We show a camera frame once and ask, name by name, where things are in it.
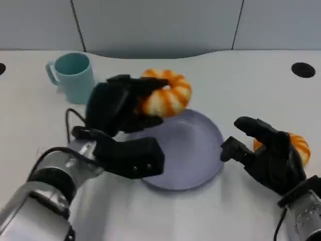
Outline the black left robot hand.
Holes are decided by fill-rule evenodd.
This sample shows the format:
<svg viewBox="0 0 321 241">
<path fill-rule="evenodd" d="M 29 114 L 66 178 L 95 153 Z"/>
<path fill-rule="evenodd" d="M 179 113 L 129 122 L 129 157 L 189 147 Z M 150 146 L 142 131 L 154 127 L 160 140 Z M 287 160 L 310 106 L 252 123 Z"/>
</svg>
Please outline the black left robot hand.
<svg viewBox="0 0 321 241">
<path fill-rule="evenodd" d="M 159 126 L 163 119 L 143 113 L 139 105 L 167 84 L 164 78 L 133 78 L 129 74 L 118 74 L 98 83 L 86 105 L 86 127 L 113 137 L 118 132 L 133 133 Z"/>
</svg>

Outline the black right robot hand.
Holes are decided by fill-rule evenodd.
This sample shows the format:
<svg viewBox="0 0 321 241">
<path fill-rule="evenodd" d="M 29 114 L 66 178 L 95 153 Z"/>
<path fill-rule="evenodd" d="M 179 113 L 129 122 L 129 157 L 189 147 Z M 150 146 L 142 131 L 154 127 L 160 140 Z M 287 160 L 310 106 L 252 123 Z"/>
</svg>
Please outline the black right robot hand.
<svg viewBox="0 0 321 241">
<path fill-rule="evenodd" d="M 270 124 L 248 116 L 234 121 L 234 126 L 262 143 L 256 151 L 230 136 L 222 145 L 220 160 L 233 159 L 258 183 L 279 195 L 285 195 L 306 180 L 302 159 L 291 143 L 290 135 Z"/>
</svg>

